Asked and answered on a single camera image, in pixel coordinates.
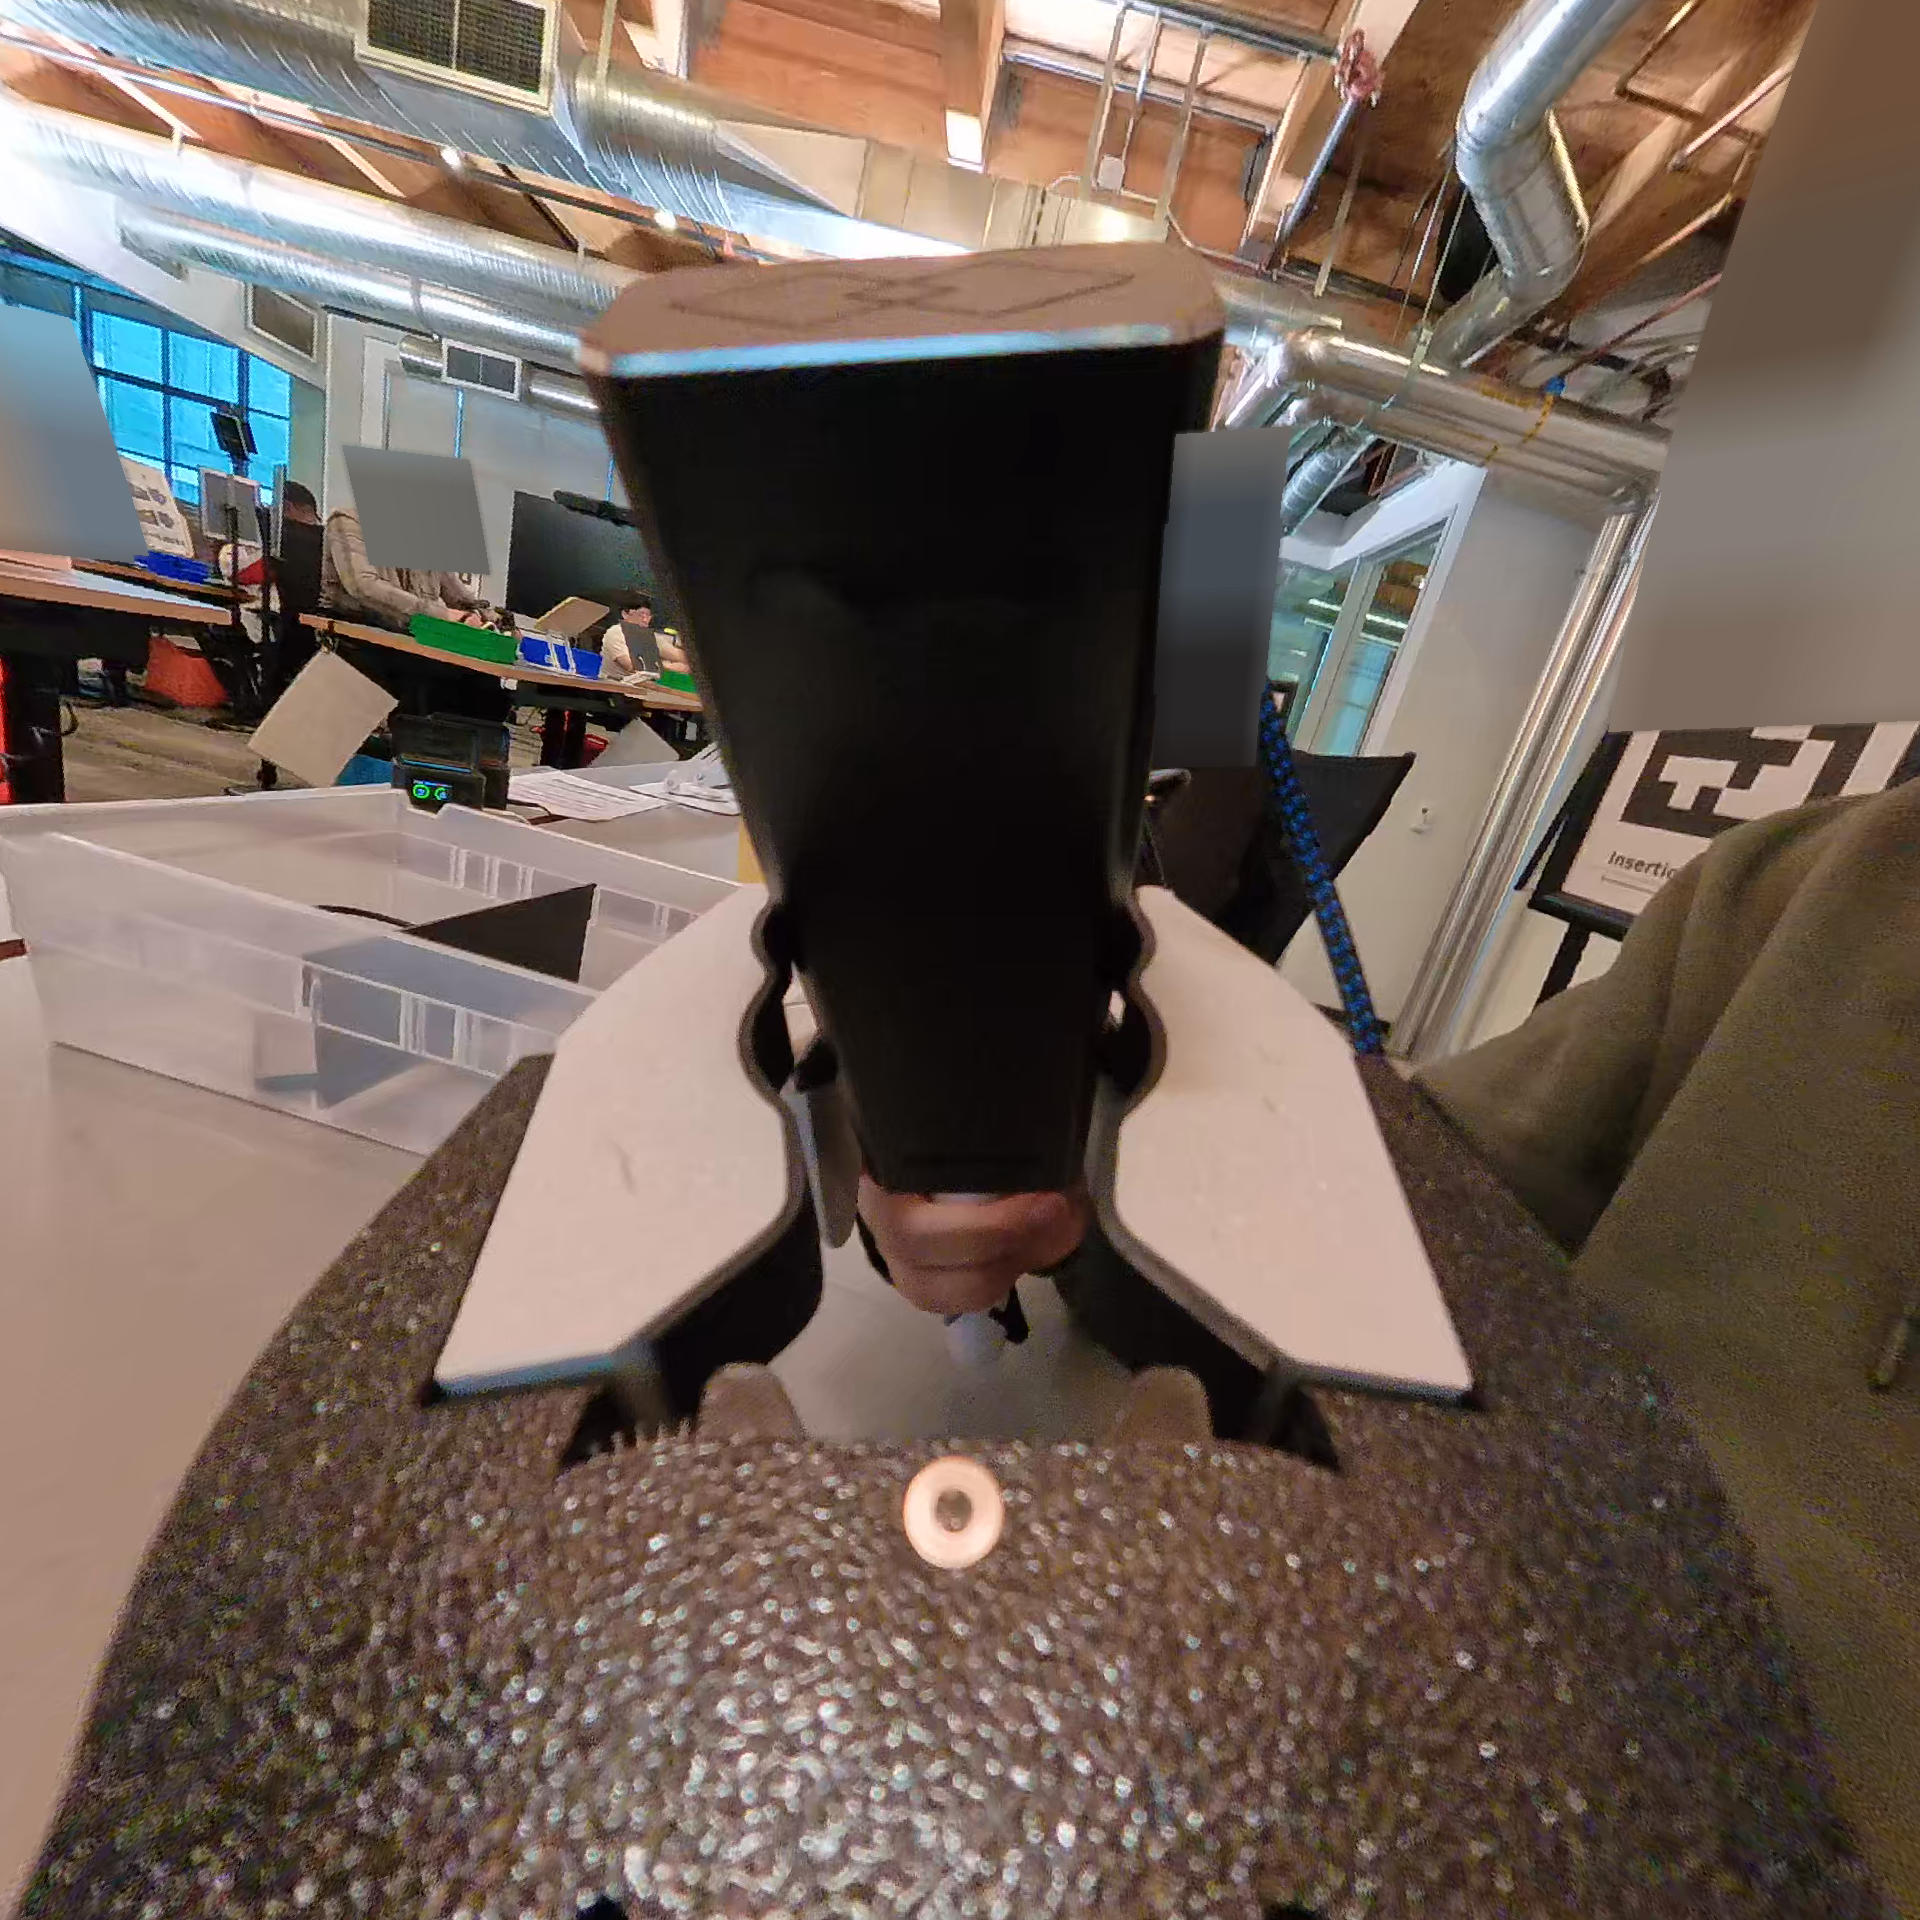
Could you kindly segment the bent silver duct pipe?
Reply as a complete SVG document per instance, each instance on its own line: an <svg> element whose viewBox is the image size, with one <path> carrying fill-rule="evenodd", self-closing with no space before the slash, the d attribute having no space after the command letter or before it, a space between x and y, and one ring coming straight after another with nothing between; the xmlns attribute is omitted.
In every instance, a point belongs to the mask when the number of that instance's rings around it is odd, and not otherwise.
<svg viewBox="0 0 1920 1920"><path fill-rule="evenodd" d="M1592 218L1555 108L1597 57L1641 12L1641 3L1530 3L1505 26L1480 63L1457 114L1454 172L1467 189L1496 265L1442 319L1417 336L1411 360L1349 333L1322 346L1342 347L1344 365L1385 375L1378 413L1403 395L1437 388L1441 378L1467 379L1488 351L1561 298L1584 259ZM1288 395L1305 395L1309 370L1283 370L1281 336L1309 330L1309 307L1285 304L1247 277L1222 275L1227 338L1256 362L1256 384L1227 405L1219 425L1265 425ZM1311 457L1288 471L1285 536L1314 513L1355 467L1381 428L1341 425Z"/></svg>

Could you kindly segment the white desk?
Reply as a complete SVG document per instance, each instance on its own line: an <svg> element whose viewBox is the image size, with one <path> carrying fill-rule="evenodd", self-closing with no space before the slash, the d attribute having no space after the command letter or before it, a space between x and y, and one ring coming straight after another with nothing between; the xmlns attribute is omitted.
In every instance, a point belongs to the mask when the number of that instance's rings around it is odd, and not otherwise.
<svg viewBox="0 0 1920 1920"><path fill-rule="evenodd" d="M287 1315L419 1160L49 1042L2 964L2 1865L29 1876L150 1541ZM1101 1439L1126 1372L1023 1285L958 1361L850 1243L776 1375L817 1439Z"/></svg>

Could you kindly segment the black white tag sign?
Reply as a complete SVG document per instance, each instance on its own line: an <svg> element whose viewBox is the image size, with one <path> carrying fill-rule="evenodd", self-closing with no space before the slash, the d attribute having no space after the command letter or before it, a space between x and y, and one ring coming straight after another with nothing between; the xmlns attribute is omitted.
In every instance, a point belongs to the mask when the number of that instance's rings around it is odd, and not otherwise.
<svg viewBox="0 0 1920 1920"><path fill-rule="evenodd" d="M1618 939L1725 832L1917 771L1917 723L1605 733L1522 873L1528 905Z"/></svg>

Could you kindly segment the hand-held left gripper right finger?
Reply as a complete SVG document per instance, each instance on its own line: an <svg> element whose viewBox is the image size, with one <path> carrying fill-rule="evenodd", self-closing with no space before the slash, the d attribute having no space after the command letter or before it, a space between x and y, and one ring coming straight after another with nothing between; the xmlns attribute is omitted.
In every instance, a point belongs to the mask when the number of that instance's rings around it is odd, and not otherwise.
<svg viewBox="0 0 1920 1920"><path fill-rule="evenodd" d="M1088 1133L1101 1231L1265 1372L1457 1403L1471 1359L1353 1045L1160 885Z"/></svg>

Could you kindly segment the person's right hand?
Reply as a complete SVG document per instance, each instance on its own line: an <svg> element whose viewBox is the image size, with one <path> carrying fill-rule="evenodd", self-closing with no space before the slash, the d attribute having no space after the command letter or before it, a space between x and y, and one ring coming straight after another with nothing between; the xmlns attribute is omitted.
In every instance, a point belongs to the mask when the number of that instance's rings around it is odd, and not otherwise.
<svg viewBox="0 0 1920 1920"><path fill-rule="evenodd" d="M961 1316L1000 1307L1088 1237L1083 1188L1006 1196L890 1192L863 1176L858 1224L894 1289L918 1311Z"/></svg>

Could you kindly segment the white paper sheets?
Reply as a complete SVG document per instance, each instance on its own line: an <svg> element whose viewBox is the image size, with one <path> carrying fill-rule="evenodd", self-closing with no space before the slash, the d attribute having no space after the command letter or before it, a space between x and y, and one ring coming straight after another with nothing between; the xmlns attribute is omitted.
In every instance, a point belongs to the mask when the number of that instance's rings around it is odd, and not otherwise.
<svg viewBox="0 0 1920 1920"><path fill-rule="evenodd" d="M650 812L679 809L714 819L739 819L733 785L710 779L704 761L654 761L584 771L517 771L511 804L575 824L611 824Z"/></svg>

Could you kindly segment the black computer monitor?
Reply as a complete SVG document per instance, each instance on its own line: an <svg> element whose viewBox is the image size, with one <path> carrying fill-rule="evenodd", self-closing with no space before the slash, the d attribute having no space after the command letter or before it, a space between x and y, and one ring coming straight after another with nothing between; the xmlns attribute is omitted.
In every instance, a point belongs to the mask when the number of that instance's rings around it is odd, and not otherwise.
<svg viewBox="0 0 1920 1920"><path fill-rule="evenodd" d="M586 497L517 490L504 604L535 618L579 597L602 609L665 600L632 509Z"/></svg>

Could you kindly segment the black power bank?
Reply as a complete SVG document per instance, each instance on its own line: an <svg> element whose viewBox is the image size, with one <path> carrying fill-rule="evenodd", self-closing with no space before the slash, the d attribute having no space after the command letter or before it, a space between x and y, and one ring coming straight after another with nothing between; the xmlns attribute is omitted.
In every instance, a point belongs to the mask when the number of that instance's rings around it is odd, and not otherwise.
<svg viewBox="0 0 1920 1920"><path fill-rule="evenodd" d="M678 271L584 331L886 1188L1080 1180L1223 324L1150 243Z"/></svg>

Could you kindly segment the silver ventilation duct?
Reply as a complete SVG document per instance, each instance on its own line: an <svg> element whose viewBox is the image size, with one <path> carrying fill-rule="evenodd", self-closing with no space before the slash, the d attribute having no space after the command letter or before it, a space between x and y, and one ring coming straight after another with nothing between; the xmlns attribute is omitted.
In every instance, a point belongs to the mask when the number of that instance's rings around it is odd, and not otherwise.
<svg viewBox="0 0 1920 1920"><path fill-rule="evenodd" d="M811 257L992 243L994 189L863 136L727 105L570 41L561 5L46 3L6 24L279 133L626 201Z"/></svg>
<svg viewBox="0 0 1920 1920"><path fill-rule="evenodd" d="M394 272L517 320L584 327L641 282L617 264L485 231L201 146L6 95L6 160L151 215L246 234L338 267Z"/></svg>

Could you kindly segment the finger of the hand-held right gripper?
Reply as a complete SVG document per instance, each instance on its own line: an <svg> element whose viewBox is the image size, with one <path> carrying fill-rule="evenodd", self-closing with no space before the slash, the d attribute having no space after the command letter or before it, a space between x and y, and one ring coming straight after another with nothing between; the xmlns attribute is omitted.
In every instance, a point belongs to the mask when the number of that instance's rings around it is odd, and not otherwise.
<svg viewBox="0 0 1920 1920"><path fill-rule="evenodd" d="M808 1088L808 1153L811 1200L823 1242L849 1247L858 1233L863 1151L839 1074Z"/></svg>

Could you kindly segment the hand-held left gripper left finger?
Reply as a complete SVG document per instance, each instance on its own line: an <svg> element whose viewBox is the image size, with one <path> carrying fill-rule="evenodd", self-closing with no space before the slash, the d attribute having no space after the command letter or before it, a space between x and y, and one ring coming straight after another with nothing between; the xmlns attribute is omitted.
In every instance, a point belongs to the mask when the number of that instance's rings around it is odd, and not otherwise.
<svg viewBox="0 0 1920 1920"><path fill-rule="evenodd" d="M809 1200L782 1072L768 889L739 885L606 985L562 1036L433 1386L481 1399L623 1380L770 1256Z"/></svg>

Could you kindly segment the black device green display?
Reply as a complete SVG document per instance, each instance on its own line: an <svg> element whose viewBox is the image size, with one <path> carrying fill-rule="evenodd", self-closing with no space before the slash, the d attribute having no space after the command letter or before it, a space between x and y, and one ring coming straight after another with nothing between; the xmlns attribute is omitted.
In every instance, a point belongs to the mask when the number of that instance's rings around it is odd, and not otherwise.
<svg viewBox="0 0 1920 1920"><path fill-rule="evenodd" d="M504 809L511 779L505 724L446 713L391 717L391 785L415 809Z"/></svg>

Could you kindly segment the clear plastic bin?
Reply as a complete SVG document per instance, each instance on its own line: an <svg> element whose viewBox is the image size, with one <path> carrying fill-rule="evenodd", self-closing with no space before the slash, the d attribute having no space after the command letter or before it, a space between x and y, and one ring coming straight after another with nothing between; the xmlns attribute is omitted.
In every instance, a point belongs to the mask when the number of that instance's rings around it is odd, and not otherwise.
<svg viewBox="0 0 1920 1920"><path fill-rule="evenodd" d="M734 889L399 788L9 808L49 1041L415 1154Z"/></svg>

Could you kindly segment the white stand board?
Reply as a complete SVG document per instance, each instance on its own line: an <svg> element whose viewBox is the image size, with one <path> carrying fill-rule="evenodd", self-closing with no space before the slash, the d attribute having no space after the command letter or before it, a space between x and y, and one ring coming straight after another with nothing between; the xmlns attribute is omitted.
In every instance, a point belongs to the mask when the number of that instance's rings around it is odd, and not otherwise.
<svg viewBox="0 0 1920 1920"><path fill-rule="evenodd" d="M399 699L329 649L318 649L251 733L257 791L293 783L331 788L368 736L383 731Z"/></svg>

